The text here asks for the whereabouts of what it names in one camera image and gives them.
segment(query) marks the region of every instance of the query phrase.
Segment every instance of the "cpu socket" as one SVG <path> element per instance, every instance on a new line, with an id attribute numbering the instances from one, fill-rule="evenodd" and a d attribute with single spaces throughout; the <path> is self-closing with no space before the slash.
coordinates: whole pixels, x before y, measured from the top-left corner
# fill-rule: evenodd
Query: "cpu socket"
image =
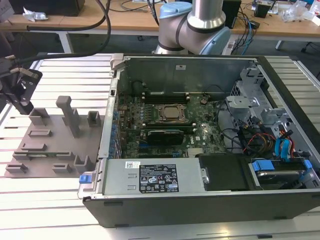
<path id="1" fill-rule="evenodd" d="M 185 107 L 181 104 L 165 104 L 158 106 L 159 121 L 185 121 Z"/>

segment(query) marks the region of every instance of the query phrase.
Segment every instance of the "wooden table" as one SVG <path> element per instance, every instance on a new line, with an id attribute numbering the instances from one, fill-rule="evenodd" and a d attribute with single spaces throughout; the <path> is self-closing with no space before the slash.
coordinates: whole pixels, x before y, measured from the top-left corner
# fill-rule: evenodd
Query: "wooden table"
<path id="1" fill-rule="evenodd" d="M 111 9 L 121 11 L 120 3 L 123 1 L 124 0 L 113 0 L 111 2 Z M 250 20 L 260 23 L 260 27 L 254 37 L 255 39 L 303 42 L 320 41 L 320 27 L 316 26 L 313 22 L 304 20 L 302 22 L 295 21 L 285 23 L 279 15 L 274 14 L 272 16 L 267 15 L 266 18 L 253 17 L 253 11 L 245 8 L 245 4 L 250 2 L 251 0 L 242 0 L 241 6 Z M 127 8 L 137 8 L 143 5 L 143 3 L 133 2 L 125 4 Z M 158 13 L 161 6 L 162 4 L 156 4 Z M 31 22 L 27 21 L 22 15 L 14 15 L 9 19 L 10 22 L 7 21 L 0 24 L 0 31 L 23 32 L 26 31 L 26 26 L 84 27 L 98 22 L 102 16 L 103 13 L 95 0 L 86 0 L 83 10 L 77 17 L 49 16 L 49 20 L 47 21 Z M 158 35 L 159 28 L 149 12 L 109 11 L 109 17 L 112 25 L 112 34 L 137 36 Z M 59 34 L 64 51 L 71 53 L 73 52 L 73 48 L 69 37 L 70 33 L 105 34 L 106 30 L 107 24 L 104 22 L 99 27 L 86 31 L 47 31 L 47 33 Z M 237 20 L 234 28 L 231 30 L 231 41 L 234 41 L 239 35 L 242 35 L 244 30 L 244 24 L 240 20 Z"/>

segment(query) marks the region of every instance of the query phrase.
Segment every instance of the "power supply label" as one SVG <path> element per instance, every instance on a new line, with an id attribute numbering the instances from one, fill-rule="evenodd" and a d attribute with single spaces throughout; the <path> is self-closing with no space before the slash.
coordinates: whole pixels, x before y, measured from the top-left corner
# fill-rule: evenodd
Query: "power supply label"
<path id="1" fill-rule="evenodd" d="M 179 192 L 175 164 L 140 165 L 139 191 L 142 194 Z"/>

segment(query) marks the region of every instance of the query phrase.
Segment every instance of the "blue wire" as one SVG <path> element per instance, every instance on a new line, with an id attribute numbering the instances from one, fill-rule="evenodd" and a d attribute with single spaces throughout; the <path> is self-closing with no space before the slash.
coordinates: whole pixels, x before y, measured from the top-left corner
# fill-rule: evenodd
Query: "blue wire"
<path id="1" fill-rule="evenodd" d="M 252 36 L 252 29 L 251 29 L 251 24 L 250 24 L 250 21 L 248 18 L 245 18 L 246 21 L 248 22 L 248 25 L 249 25 L 249 38 L 248 40 L 246 41 L 246 45 L 245 45 L 245 48 L 243 49 L 243 52 L 241 53 L 241 55 L 245 54 L 248 47 L 249 47 L 249 44 L 250 44 L 250 41 L 251 41 L 251 36 Z"/>

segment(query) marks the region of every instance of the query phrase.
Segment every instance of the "green circuit board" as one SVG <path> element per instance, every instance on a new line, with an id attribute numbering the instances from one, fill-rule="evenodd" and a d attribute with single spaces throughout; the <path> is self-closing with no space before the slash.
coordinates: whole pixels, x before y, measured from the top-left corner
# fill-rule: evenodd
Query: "green circuit board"
<path id="1" fill-rule="evenodd" d="M 194 157 L 197 153 L 225 152 L 225 143 L 215 123 L 216 103 L 208 101 L 202 104 L 203 95 L 189 97 L 187 104 L 145 104 L 138 97 L 120 97 L 122 158 L 186 158 Z M 165 107 L 172 106 L 183 112 L 176 122 L 195 123 L 192 134 L 184 134 L 183 142 L 179 145 L 149 145 L 146 139 L 148 130 L 143 127 L 143 123 L 163 121 Z"/>

